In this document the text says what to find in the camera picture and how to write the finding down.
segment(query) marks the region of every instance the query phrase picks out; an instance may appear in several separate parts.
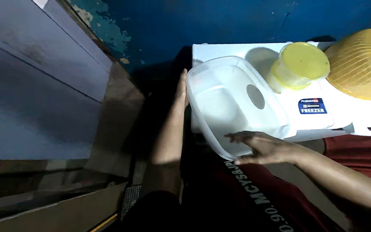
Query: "left hand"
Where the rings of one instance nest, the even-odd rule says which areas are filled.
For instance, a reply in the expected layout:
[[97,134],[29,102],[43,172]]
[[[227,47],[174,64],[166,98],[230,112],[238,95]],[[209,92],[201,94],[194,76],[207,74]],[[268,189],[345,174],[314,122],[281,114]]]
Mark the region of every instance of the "left hand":
[[180,74],[180,80],[177,85],[176,100],[184,101],[184,108],[188,106],[188,97],[187,97],[187,84],[185,80],[187,79],[187,70],[184,69]]

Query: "plastic container lid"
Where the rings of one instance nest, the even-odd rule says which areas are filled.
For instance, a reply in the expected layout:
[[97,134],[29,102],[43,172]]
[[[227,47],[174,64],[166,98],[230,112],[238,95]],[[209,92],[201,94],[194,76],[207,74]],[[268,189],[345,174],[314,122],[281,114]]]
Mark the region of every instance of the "plastic container lid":
[[225,134],[262,131],[283,139],[290,129],[279,100],[243,58],[225,56],[192,68],[188,72],[187,87],[204,137],[225,159],[234,160],[251,153],[247,145],[230,143]]

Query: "yellow plastic container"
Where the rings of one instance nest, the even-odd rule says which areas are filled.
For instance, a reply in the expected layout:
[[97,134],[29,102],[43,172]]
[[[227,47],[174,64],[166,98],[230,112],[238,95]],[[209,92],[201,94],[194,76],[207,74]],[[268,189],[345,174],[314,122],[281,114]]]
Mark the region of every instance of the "yellow plastic container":
[[352,97],[371,100],[371,29],[345,37],[325,53],[331,64],[327,81]]
[[297,42],[282,48],[265,80],[275,93],[302,90],[312,81],[327,77],[330,64],[322,50]]

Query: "fingers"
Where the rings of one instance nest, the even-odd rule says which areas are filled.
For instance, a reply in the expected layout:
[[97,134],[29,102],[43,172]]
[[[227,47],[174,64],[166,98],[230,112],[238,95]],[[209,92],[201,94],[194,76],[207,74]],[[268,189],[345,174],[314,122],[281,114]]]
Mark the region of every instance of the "fingers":
[[183,69],[183,72],[180,74],[180,79],[185,80],[187,78],[187,69]]
[[261,164],[259,158],[255,156],[242,156],[234,161],[236,165],[243,165],[248,163]]
[[246,145],[249,145],[251,147],[255,147],[255,142],[257,138],[264,137],[264,132],[258,132],[258,131],[240,131],[237,133],[229,133],[225,134],[224,137],[230,138],[230,142],[236,142],[241,143],[243,142]]

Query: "dark red t-shirt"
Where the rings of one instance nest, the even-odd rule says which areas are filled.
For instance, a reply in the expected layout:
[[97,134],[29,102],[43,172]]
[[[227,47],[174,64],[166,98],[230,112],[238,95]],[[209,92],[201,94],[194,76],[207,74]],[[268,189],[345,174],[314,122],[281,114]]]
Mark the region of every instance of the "dark red t-shirt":
[[344,231],[310,203],[293,184],[267,168],[237,166],[213,158],[195,161],[185,173],[182,203],[169,192],[152,192],[131,208],[123,224],[149,227],[175,224],[180,229],[206,226],[249,231]]

